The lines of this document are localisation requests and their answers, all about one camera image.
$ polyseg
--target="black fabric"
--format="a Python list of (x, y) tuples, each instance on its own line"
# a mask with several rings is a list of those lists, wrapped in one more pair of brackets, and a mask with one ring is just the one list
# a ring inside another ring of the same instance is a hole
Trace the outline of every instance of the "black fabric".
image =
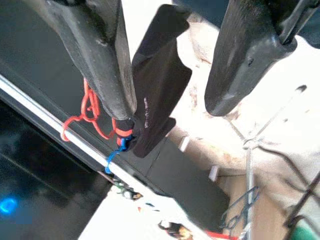
[[(224, 19), (228, 0), (173, 0), (175, 4), (189, 7), (209, 22), (220, 28)], [(320, 8), (312, 15), (309, 21), (298, 33), (311, 46), (320, 49)]]
[(176, 37), (189, 27), (185, 16), (172, 5), (162, 5), (132, 61), (135, 116), (141, 124), (133, 153), (140, 158), (148, 155), (175, 126), (176, 121), (169, 116), (192, 74), (177, 51)]

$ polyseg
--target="black wire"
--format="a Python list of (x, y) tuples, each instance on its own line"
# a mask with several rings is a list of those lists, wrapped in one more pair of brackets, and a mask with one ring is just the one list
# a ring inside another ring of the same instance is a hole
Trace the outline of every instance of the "black wire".
[[(254, 186), (253, 188), (251, 188), (250, 190), (245, 192), (241, 197), (239, 197), (234, 203), (232, 203), (229, 206), (229, 208), (222, 214), (222, 216), (221, 216), (222, 224), (221, 224), (220, 228), (229, 230), (229, 237), (230, 238), (232, 236), (232, 231), (235, 229), (237, 224), (240, 222), (241, 218), (245, 216), (246, 212), (259, 199), (260, 192), (258, 190), (259, 190), (259, 187), (258, 186)], [(246, 202), (244, 204), (244, 207), (242, 208), (240, 214), (234, 216), (228, 222), (226, 222), (227, 213), (230, 211), (230, 209), (232, 209), (235, 205), (237, 205), (244, 197), (248, 196), (250, 193), (253, 194), (252, 201), (251, 202)]]

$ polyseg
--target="red string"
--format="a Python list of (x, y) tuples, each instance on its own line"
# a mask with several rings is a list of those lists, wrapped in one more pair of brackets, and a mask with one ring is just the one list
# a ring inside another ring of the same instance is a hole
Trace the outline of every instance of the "red string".
[[(104, 134), (97, 123), (97, 119), (100, 115), (99, 99), (96, 93), (89, 87), (87, 80), (85, 78), (83, 79), (83, 87), (84, 87), (84, 96), (81, 102), (81, 115), (71, 116), (64, 122), (61, 138), (62, 140), (68, 142), (69, 139), (66, 137), (65, 131), (69, 127), (69, 125), (73, 121), (79, 122), (81, 120), (85, 120), (86, 122), (93, 124), (95, 130), (98, 132), (98, 134), (101, 137), (103, 137), (106, 140), (109, 140), (115, 134), (116, 120), (112, 118), (113, 130), (109, 133), (109, 135)], [(91, 111), (93, 114), (93, 117), (88, 117), (87, 111)]]

